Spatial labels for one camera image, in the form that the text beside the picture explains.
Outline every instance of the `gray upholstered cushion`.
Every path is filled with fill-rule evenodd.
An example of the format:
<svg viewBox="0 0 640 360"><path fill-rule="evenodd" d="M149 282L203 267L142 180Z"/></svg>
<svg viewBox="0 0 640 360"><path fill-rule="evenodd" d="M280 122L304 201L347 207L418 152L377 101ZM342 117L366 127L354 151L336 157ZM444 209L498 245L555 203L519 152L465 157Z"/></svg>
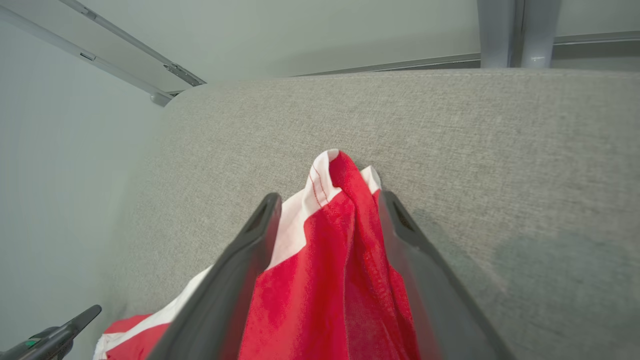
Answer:
<svg viewBox="0 0 640 360"><path fill-rule="evenodd" d="M132 179L106 318L158 310L268 192L374 165L522 359L640 351L640 77L384 72L188 90Z"/></svg>

